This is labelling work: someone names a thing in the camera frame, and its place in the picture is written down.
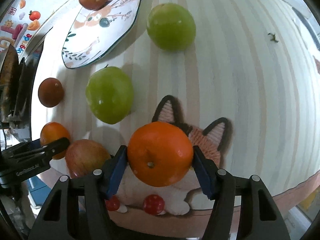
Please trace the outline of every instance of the tangerine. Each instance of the tangerine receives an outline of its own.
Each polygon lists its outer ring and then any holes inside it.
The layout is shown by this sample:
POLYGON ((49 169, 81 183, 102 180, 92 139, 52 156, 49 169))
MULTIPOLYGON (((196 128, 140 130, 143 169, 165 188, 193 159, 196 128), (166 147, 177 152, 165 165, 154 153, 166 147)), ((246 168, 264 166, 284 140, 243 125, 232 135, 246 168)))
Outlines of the tangerine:
MULTIPOLYGON (((44 146, 60 138, 66 137, 70 140, 70 134, 64 126, 58 122, 49 122, 41 130, 40 145, 44 146)), ((54 160, 60 160, 66 155, 66 151, 56 154, 52 157, 54 160)))
POLYGON ((127 156, 138 179, 153 187, 165 187, 178 182, 188 172, 193 148, 178 127, 152 122, 134 132, 127 156))

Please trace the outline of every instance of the green apple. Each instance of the green apple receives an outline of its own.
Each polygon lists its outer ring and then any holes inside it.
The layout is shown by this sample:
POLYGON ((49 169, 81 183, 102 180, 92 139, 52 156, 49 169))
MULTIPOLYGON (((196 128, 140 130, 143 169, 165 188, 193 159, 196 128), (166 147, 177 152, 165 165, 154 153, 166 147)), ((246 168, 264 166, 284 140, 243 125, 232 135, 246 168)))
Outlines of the green apple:
POLYGON ((187 9, 175 3, 164 3, 149 13, 147 32, 163 50, 185 50, 196 37, 196 24, 187 9))
POLYGON ((131 80, 117 67, 105 67, 94 73, 85 94, 92 113, 108 124, 124 119, 133 103, 131 80))

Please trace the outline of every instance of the plate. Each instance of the plate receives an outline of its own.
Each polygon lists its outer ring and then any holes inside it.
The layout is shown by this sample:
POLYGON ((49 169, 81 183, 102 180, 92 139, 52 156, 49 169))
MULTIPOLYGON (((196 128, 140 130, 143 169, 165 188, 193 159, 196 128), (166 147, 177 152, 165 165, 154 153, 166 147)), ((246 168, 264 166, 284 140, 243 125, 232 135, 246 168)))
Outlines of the plate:
POLYGON ((81 8, 62 48, 67 68, 87 66, 109 53, 131 30, 141 0, 109 0, 99 11, 81 8))

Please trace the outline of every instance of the cat ear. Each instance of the cat ear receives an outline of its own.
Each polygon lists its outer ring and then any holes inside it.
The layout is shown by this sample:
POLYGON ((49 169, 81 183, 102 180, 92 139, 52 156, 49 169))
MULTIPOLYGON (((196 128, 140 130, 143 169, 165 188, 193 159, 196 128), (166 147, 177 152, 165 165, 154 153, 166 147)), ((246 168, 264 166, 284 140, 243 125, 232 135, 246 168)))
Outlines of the cat ear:
POLYGON ((217 145, 217 150, 221 153, 228 147, 232 136, 232 123, 225 117, 221 117, 208 125, 202 131, 210 141, 217 145))
POLYGON ((171 95, 162 98, 152 118, 152 122, 157 121, 175 124, 183 122, 183 115, 177 98, 171 95))

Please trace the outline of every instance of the white table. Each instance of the white table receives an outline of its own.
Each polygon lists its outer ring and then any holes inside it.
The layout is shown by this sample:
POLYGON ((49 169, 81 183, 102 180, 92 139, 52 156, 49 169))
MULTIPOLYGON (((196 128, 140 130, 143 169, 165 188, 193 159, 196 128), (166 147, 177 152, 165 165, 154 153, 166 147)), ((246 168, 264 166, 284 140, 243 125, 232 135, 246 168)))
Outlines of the white table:
MULTIPOLYGON (((32 97, 32 139, 39 138, 47 122, 56 121, 70 131, 73 141, 90 138, 115 153, 137 128, 151 122, 157 104, 171 94, 181 101, 188 124, 203 129, 222 116, 233 122, 225 169, 245 178, 259 175, 271 194, 278 195, 282 212, 319 185, 320 76, 314 57, 320 59, 320 53, 289 4, 282 0, 143 0, 136 25, 111 53, 91 66, 68 70, 61 50, 79 9, 63 16, 45 39, 32 97), (161 51, 148 37, 147 14, 164 2, 178 3, 194 16, 196 40, 185 52, 161 51), (279 43, 270 41, 268 33, 276 33, 279 43), (107 64, 122 68, 135 90, 131 114, 115 125, 91 114, 84 93, 90 75, 107 64), (58 78, 65 89, 64 101, 50 109, 37 98, 39 84, 48 77, 58 78)), ((68 174, 64 159, 51 165, 55 170, 41 175, 49 186, 68 174)), ((198 210, 186 216, 150 218, 140 209, 129 208, 111 217, 137 231, 199 237, 212 203, 201 197, 195 201, 198 210), (142 225, 134 221, 136 216, 144 221, 142 225), (163 225, 165 232, 155 223, 163 225)))

